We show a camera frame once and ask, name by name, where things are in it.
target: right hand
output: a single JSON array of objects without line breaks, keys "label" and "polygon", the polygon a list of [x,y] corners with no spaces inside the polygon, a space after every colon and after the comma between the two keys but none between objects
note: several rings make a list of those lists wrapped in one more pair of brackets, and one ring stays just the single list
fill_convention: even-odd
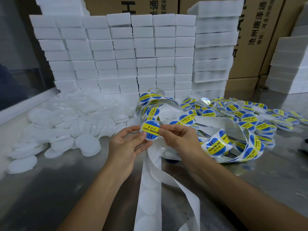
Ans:
[{"label": "right hand", "polygon": [[211,159],[201,148],[196,130],[178,124],[162,125],[159,130],[169,147],[176,150],[183,164],[193,173],[202,167],[202,161]]}]

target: left hand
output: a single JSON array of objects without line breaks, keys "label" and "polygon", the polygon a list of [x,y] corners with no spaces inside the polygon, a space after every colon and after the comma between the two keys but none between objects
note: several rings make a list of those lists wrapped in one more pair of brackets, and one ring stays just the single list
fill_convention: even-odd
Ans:
[{"label": "left hand", "polygon": [[153,143],[145,140],[147,136],[145,132],[127,136],[139,130],[140,126],[124,128],[109,142],[109,154],[105,165],[118,174],[122,183],[131,174],[136,156],[147,150]]}]

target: hand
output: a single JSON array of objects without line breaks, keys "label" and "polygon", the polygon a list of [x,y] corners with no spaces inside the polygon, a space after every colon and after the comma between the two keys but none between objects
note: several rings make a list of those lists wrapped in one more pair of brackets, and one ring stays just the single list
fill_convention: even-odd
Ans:
[{"label": "hand", "polygon": [[109,142],[106,165],[120,176],[121,183],[131,174],[136,156],[147,150],[153,143],[145,140],[147,136],[145,132],[127,136],[129,133],[139,130],[140,126],[124,128]]},{"label": "hand", "polygon": [[198,168],[202,167],[200,163],[202,164],[203,160],[210,159],[201,148],[196,130],[191,127],[179,124],[162,125],[159,134],[169,147],[179,153],[183,164],[193,173],[197,173]]}]

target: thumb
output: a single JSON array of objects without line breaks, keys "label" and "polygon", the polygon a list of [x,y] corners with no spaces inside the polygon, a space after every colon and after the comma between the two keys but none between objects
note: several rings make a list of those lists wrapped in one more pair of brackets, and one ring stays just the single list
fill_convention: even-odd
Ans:
[{"label": "thumb", "polygon": [[164,139],[169,140],[171,143],[176,143],[178,141],[178,136],[176,136],[174,133],[165,130],[163,128],[159,129],[159,135],[162,136]]},{"label": "thumb", "polygon": [[140,144],[142,144],[143,140],[145,140],[145,137],[147,136],[147,133],[142,131],[137,137],[129,141],[129,144],[133,147],[136,148]]}]

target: forearm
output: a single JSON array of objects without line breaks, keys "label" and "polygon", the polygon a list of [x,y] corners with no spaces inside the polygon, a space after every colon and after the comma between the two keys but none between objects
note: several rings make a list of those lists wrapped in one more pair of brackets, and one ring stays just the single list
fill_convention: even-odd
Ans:
[{"label": "forearm", "polygon": [[249,230],[307,230],[308,219],[256,190],[213,159],[199,163],[200,176]]},{"label": "forearm", "polygon": [[112,169],[104,166],[58,231],[101,231],[120,186]]}]

